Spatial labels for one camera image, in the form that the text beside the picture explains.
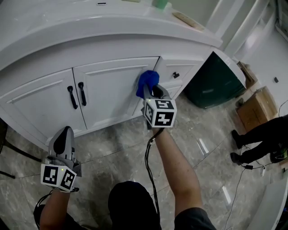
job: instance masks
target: grey tile floor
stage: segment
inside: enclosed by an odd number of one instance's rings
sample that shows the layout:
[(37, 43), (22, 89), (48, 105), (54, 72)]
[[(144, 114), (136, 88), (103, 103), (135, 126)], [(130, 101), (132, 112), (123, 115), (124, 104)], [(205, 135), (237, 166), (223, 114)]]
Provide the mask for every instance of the grey tile floor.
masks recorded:
[[(244, 133), (235, 111), (235, 100), (207, 110), (199, 109), (184, 95), (177, 100), (178, 114), (170, 133), (194, 167), (202, 187), (202, 199), (212, 223), (225, 226), (243, 168), (231, 163), (229, 153), (239, 152), (230, 132)], [(77, 158), (82, 162), (80, 191), (71, 195), (68, 213), (81, 225), (109, 229), (108, 196), (115, 184), (137, 181), (152, 194), (144, 165), (144, 151), (151, 132), (142, 117), (76, 138)], [(45, 152), (9, 128), (7, 139), (15, 146), (44, 157)], [(174, 197), (155, 146), (150, 152), (164, 230), (174, 229)], [(260, 160), (268, 163), (268, 158)], [(3, 148), (0, 169), (16, 176), (0, 175), (0, 218), (12, 230), (35, 230), (32, 212), (38, 199), (50, 189), (40, 184), (40, 163)], [(260, 169), (246, 170), (227, 227), (244, 230), (255, 214), (267, 184), (281, 178), (278, 165), (269, 165), (263, 177)]]

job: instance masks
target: wooden item on countertop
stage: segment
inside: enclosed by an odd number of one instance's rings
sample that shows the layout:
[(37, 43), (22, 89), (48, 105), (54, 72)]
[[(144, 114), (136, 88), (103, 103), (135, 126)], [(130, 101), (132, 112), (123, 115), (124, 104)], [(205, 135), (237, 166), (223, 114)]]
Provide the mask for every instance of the wooden item on countertop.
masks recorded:
[(181, 21), (185, 22), (187, 25), (193, 27), (196, 30), (203, 31), (204, 28), (195, 22), (193, 19), (187, 17), (186, 15), (180, 13), (180, 12), (174, 12), (172, 13), (176, 18), (180, 19)]

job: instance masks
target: person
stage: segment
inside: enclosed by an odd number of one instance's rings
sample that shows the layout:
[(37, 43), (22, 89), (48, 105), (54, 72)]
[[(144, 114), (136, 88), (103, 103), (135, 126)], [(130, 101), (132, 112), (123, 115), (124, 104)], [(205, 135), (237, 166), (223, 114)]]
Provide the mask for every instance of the person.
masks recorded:
[(230, 153), (231, 160), (237, 165), (249, 164), (263, 156), (271, 153), (272, 155), (283, 155), (287, 151), (288, 140), (288, 115), (274, 118), (250, 130), (245, 135), (239, 135), (236, 130), (232, 131), (232, 137), (238, 149), (247, 144), (261, 142), (255, 148), (243, 152)]
[[(156, 137), (169, 185), (175, 196), (175, 230), (216, 230), (203, 210), (194, 169), (167, 130)], [(70, 194), (54, 190), (45, 206), (36, 211), (40, 230), (83, 229), (67, 214)], [(160, 230), (153, 200), (137, 182), (115, 185), (108, 198), (113, 230)]]

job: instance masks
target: human arm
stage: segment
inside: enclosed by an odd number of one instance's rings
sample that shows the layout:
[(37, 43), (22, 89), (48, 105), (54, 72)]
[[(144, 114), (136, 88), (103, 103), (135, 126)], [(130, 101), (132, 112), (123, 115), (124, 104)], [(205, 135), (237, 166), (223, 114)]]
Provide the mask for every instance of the human arm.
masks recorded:
[(61, 230), (67, 214), (70, 193), (54, 190), (40, 217), (40, 230)]
[(167, 130), (156, 137), (156, 144), (175, 196), (175, 216), (188, 208), (202, 208), (197, 175)]

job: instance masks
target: drawer knob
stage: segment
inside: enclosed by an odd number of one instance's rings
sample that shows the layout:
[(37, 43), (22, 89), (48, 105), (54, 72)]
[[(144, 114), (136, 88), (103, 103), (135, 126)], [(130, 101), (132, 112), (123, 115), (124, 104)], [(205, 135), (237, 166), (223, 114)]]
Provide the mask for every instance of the drawer knob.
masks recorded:
[(177, 74), (176, 72), (173, 73), (173, 77), (174, 77), (174, 78), (177, 78), (177, 77), (179, 77), (179, 76), (180, 76), (180, 74)]

